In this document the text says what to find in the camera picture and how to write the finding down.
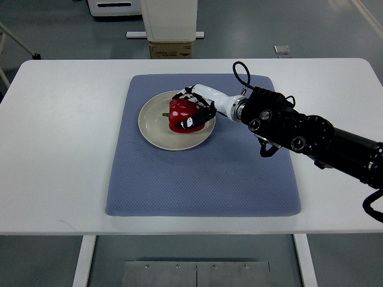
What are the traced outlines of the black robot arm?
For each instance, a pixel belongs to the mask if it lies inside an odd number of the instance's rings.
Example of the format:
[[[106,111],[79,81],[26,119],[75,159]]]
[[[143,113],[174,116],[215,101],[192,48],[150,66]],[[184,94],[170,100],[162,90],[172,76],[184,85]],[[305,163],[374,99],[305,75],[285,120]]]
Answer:
[[[252,93],[235,115],[258,137],[262,157],[271,157],[284,147],[307,155],[320,169],[334,168],[359,179],[376,190],[363,201],[364,211],[382,221],[382,212],[372,207],[382,197],[381,142],[337,129],[318,115],[297,112],[293,96],[237,80]]]

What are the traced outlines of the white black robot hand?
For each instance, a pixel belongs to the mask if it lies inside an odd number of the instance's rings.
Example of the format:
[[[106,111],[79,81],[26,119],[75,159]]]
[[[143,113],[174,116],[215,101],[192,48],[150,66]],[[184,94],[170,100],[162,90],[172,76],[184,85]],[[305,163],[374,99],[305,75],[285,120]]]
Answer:
[[[213,119],[216,113],[222,114],[234,122],[240,122],[241,112],[247,101],[245,96],[228,96],[201,84],[185,87],[172,98],[172,100],[176,99],[184,99],[199,106],[197,111],[187,115],[185,120],[175,120],[175,127],[182,131],[203,126]]]

